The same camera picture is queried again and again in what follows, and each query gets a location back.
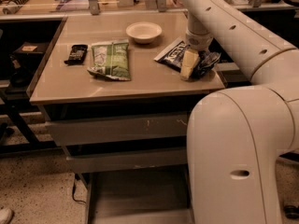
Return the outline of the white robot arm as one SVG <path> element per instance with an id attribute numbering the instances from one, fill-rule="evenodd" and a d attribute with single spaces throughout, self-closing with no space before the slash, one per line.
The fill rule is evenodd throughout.
<path id="1" fill-rule="evenodd" d="M 224 0 L 181 0 L 249 80 L 193 109 L 187 157 L 195 224 L 282 224 L 276 160 L 298 148 L 298 49 Z"/>

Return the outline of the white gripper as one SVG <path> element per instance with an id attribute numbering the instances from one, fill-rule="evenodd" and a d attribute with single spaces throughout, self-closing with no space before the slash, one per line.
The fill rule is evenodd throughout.
<path id="1" fill-rule="evenodd" d="M 186 43 L 190 46 L 190 49 L 186 49 L 184 52 L 180 69 L 180 78 L 182 80 L 188 80 L 190 78 L 194 67 L 200 61 L 198 51 L 207 49 L 212 40 L 213 37 L 211 34 L 196 35 L 189 30 L 186 31 Z"/>

